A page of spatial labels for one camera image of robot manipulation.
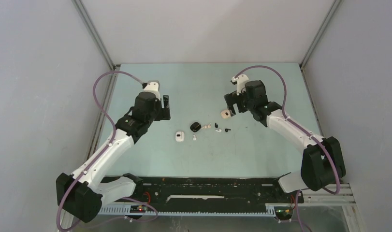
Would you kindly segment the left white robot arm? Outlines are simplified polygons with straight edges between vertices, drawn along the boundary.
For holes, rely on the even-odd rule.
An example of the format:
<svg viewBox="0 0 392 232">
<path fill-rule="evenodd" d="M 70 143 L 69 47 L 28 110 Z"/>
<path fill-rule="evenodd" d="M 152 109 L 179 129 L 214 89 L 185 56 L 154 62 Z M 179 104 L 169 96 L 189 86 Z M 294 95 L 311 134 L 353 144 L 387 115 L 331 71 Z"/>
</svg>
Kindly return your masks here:
<svg viewBox="0 0 392 232">
<path fill-rule="evenodd" d="M 57 177 L 56 192 L 60 209 L 87 223 L 109 203 L 124 197 L 131 201 L 140 200 L 144 189 L 132 178 L 123 175 L 108 183 L 102 180 L 121 155 L 148 132 L 153 122 L 170 118 L 168 95 L 140 92 L 134 106 L 112 124 L 113 131 L 101 147 L 71 174 L 61 173 Z"/>
</svg>

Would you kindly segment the beige earbud charging case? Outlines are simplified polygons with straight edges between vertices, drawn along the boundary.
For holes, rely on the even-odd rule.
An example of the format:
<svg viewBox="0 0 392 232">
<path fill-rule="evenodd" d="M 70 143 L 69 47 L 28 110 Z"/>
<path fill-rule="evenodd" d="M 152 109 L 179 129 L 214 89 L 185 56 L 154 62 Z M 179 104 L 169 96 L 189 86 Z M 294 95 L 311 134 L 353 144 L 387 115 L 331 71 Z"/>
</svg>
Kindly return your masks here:
<svg viewBox="0 0 392 232">
<path fill-rule="evenodd" d="M 221 115 L 221 117 L 223 118 L 223 119 L 228 119 L 228 118 L 230 118 L 232 115 L 231 115 L 231 112 L 228 110 L 228 109 L 226 109 L 226 110 L 223 110 L 221 113 L 220 113 L 220 115 Z"/>
</svg>

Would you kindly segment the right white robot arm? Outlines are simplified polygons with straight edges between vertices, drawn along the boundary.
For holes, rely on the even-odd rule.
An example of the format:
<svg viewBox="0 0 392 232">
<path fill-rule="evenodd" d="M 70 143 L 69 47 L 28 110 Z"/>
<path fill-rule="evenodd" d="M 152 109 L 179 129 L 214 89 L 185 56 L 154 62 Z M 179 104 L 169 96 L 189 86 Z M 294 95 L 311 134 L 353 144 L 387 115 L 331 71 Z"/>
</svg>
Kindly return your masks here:
<svg viewBox="0 0 392 232">
<path fill-rule="evenodd" d="M 346 175 L 346 168 L 339 141 L 333 136 L 324 138 L 301 126 L 282 106 L 268 101 L 262 81 L 250 81 L 246 75 L 233 77 L 231 83 L 236 91 L 226 94 L 231 115 L 249 111 L 253 118 L 265 127 L 274 130 L 302 153 L 299 171 L 285 174 L 276 179 L 272 196 L 278 202 L 286 201 L 296 190 L 318 191 L 329 184 L 339 183 Z"/>
</svg>

